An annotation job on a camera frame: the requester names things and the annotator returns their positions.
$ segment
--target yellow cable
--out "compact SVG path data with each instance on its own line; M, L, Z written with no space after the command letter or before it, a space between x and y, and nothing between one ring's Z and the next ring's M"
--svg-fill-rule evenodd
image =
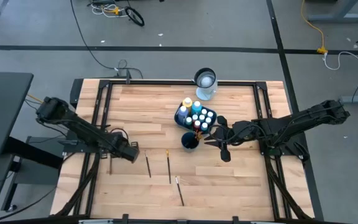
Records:
M305 5L305 0L302 1L302 6L301 6L301 16L303 18L303 20L309 24L309 26L311 26L312 28L318 30L318 32L320 32L321 34L321 47L317 49L317 52L321 53L321 54L325 54L328 51L326 50L325 46L324 46L324 33L323 31L321 31L321 29L315 27L313 24L311 24L309 21L307 21L307 19L305 19L305 16L303 15L303 6Z
M37 101L38 101L38 102L40 102L40 103L43 103L43 101L42 101L42 100L38 99L38 98L37 98L37 97L35 97L35 96L32 96L32 95L30 95L30 94L27 94L27 96L29 96L29 97L31 97L31 98L33 98L33 99L37 100Z

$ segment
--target blue paint bottle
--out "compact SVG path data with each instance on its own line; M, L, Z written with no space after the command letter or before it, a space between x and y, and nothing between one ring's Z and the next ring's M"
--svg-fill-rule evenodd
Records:
M189 111L187 110L186 106L181 106L178 110L179 123L184 124L188 114Z
M197 114L200 115L201 109L203 109L201 103L199 101L196 101L191 106L191 114Z

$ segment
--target black metal frame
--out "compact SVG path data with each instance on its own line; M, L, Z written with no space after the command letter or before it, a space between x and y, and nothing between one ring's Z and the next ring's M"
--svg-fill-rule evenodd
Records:
M112 87L114 85L125 85L126 83L127 83L126 80L100 80L99 81L98 93L97 93L93 117L92 117L93 125L96 125L103 90L105 88L107 88L106 101L104 104L103 116L102 116L102 121L101 121L101 125L100 125L102 129L104 129L106 127L108 108L109 108L109 104L111 101ZM131 80L131 84L133 84L133 85L195 85L195 83L192 82L191 80ZM218 82L218 85L220 85L220 86L223 85L223 86L249 86L249 87L252 87L254 90L255 108L256 108L258 119L263 118L262 107L260 104L260 96L259 96L259 91L261 90L263 98L264 98L264 102L265 102L266 114L267 114L268 118L272 117L272 110L270 107L270 100L269 100L269 95L267 93L266 82L220 81L220 82ZM82 86L82 82L78 82L76 87L81 88L81 86ZM90 154L86 153L85 158L84 158L83 168L81 171L80 182L83 180L83 176L86 175L86 171L88 170L89 156L90 156ZM282 167L280 156L276 156L275 160L276 160L278 178L280 179L281 184L285 187L285 178L284 178L283 167ZM266 168L268 168L268 163L269 164L271 163L270 158L269 158L269 156L265 156ZM278 209L275 184L274 184L273 180L269 177L269 175L267 175L267 178L268 178L268 187L269 187L269 192L270 192L270 198L271 198L271 202L272 202L273 217L275 220L279 220L281 218L280 218L280 211ZM88 198L87 198L86 212L85 212L85 215L87 215L87 216L91 215L96 179L97 179L97 174L94 176L94 178L91 180L91 183L90 183L91 187L89 188L89 194L88 194ZM78 215L77 212L79 212L79 210L80 210L80 204L81 204L81 199L79 199L79 201L77 202L77 204L75 206L74 215ZM290 206L284 196L283 196L283 204L284 204L285 218L291 219L291 209L290 209ZM132 222L142 222L142 221L145 221L145 220L132 220ZM152 220L152 221L154 223L167 223L167 222L170 222L171 220ZM212 221L198 221L198 222L212 223ZM233 223L233 221L221 221L221 222L213 221L213 223Z

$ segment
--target paintbrush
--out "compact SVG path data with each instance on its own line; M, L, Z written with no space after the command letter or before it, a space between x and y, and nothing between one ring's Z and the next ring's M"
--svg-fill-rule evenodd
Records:
M168 162L169 184L171 184L171 167L170 167L170 164L169 164L169 152L168 152L168 149L167 149L167 162Z
M150 172L149 158L147 157L146 151L144 151L144 154L146 155L147 170L149 171L150 178L152 178L152 173Z
M180 191L180 187L179 187L178 177L175 177L175 179L177 180L177 186L178 186L178 190L179 190L181 205L182 205L182 206L185 206L185 203L183 202L183 197L181 196L181 191Z

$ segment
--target wooden tabletop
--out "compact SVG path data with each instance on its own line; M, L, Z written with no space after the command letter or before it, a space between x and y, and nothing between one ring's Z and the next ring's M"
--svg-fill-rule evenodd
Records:
M85 79L76 112L91 122L98 79ZM290 113L282 82L267 82L273 117ZM137 141L140 154L134 164L113 159L101 160L94 193L92 218L121 218L128 213L136 219L187 220L273 220L264 158L257 141L229 146L231 162L223 162L216 147L203 144L195 152L183 150L179 128L173 115L185 97L197 100L196 86L114 85L108 113L112 128L124 128L130 141ZM104 105L106 94L103 94ZM266 117L263 97L262 111ZM211 101L203 105L223 115L231 126L235 121L257 118L254 92L248 86L219 86ZM102 110L99 111L100 123ZM170 153L172 184L169 184L166 149ZM145 151L152 178L147 172ZM84 154L77 153L63 165L51 214L59 211L78 186ZM313 216L311 200L301 162L294 156L282 157L288 191L299 206ZM179 178L185 206L182 207L175 176ZM278 190L280 215L284 217ZM81 213L86 200L82 200Z

